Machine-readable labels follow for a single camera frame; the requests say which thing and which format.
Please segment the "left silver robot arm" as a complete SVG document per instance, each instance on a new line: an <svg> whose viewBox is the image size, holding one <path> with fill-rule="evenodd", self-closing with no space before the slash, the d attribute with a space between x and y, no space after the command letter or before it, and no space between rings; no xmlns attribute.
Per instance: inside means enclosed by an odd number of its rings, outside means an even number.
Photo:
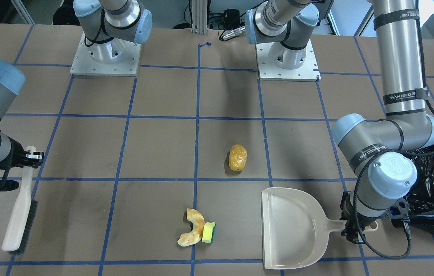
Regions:
<svg viewBox="0 0 434 276"><path fill-rule="evenodd" d="M307 45L319 23L312 0L268 0L244 16L250 44L269 43L268 64L283 70L308 61ZM430 91L424 82L420 12L413 0L372 0L378 38L386 118L368 122L353 113L332 128L334 141L358 176L342 199L342 235L366 243L363 230L389 212L417 180L402 152L434 145L434 115L426 112Z"/></svg>

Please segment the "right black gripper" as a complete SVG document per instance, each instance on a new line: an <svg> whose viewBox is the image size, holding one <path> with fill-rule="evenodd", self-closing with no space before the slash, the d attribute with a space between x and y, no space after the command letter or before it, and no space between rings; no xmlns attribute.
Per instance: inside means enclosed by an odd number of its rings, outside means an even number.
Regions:
<svg viewBox="0 0 434 276"><path fill-rule="evenodd" d="M19 187L19 183L8 180L8 173L11 168L31 167L38 168L44 162L44 152L24 150L20 143L10 138L11 149L4 160L0 161L0 192L13 191Z"/></svg>

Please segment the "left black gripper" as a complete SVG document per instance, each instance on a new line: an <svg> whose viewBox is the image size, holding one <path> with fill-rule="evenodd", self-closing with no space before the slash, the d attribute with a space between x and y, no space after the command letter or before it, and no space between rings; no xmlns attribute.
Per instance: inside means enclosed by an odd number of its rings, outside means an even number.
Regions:
<svg viewBox="0 0 434 276"><path fill-rule="evenodd" d="M345 229L341 232L342 236L346 236L347 240L352 243L364 243L363 238L358 234L358 222L362 227L362 232L367 232L368 227L373 225L375 220L390 220L394 227L403 228L405 233L411 234L409 228L409 203L406 197L398 199L390 208L388 208L382 215L370 218L357 213L358 220L355 220L354 208L351 203L350 197L353 196L353 192L343 192L341 200L342 216L341 220L345 220Z"/></svg>

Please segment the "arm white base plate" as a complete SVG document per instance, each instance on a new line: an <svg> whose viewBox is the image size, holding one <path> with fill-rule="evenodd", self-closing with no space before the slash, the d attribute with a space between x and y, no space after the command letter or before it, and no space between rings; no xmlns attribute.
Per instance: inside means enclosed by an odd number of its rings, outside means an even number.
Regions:
<svg viewBox="0 0 434 276"><path fill-rule="evenodd" d="M141 51L142 45L117 38L104 44L91 45L82 33L70 74L136 77Z"/></svg>
<svg viewBox="0 0 434 276"><path fill-rule="evenodd" d="M300 50L287 49L280 42L257 44L256 58L261 80L318 82L322 79L311 40Z"/></svg>

